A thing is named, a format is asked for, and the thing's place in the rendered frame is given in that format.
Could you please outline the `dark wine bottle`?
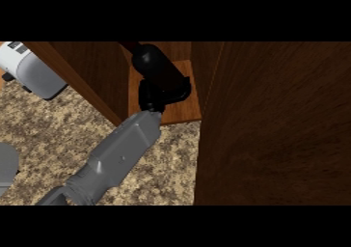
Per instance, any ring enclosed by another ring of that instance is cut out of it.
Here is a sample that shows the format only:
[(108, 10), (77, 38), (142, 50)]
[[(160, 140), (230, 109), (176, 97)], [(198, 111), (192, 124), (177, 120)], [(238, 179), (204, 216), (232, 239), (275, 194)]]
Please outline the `dark wine bottle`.
[(131, 53), (131, 63), (137, 73), (164, 92), (180, 87), (183, 75), (165, 54), (154, 44), (137, 41), (120, 41), (121, 46)]

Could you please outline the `brown wooden cabinet door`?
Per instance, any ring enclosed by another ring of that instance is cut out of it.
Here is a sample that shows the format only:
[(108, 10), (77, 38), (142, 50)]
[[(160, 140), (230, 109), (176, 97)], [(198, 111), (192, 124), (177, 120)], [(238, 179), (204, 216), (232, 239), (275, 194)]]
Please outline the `brown wooden cabinet door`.
[(193, 202), (351, 205), (351, 42), (223, 45)]

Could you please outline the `white and grey appliance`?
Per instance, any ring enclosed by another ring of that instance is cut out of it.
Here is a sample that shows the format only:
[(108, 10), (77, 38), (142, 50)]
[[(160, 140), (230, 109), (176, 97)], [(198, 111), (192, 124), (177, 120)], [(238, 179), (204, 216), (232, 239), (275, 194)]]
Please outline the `white and grey appliance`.
[(52, 100), (66, 87), (65, 81), (21, 41), (0, 44), (0, 69), (4, 71), (3, 80), (16, 80), (25, 91), (44, 100)]

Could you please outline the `brown wooden cabinet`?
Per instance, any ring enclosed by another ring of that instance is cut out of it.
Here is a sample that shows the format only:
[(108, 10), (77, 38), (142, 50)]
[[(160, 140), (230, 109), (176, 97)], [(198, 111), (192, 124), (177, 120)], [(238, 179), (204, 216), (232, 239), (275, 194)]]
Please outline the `brown wooden cabinet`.
[[(28, 41), (24, 44), (112, 124), (139, 110), (140, 75), (131, 54), (115, 41)], [(213, 84), (220, 41), (157, 41), (191, 80), (188, 99), (165, 107), (161, 124), (198, 121)]]

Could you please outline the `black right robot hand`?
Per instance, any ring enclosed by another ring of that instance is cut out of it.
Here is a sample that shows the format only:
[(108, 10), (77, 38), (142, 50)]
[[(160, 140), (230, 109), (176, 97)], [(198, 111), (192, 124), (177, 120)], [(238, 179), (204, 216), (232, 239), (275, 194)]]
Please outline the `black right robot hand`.
[(164, 92), (160, 87), (142, 77), (137, 86), (137, 105), (140, 110), (164, 112), (165, 105), (185, 101), (191, 94), (189, 77), (183, 76), (180, 87)]

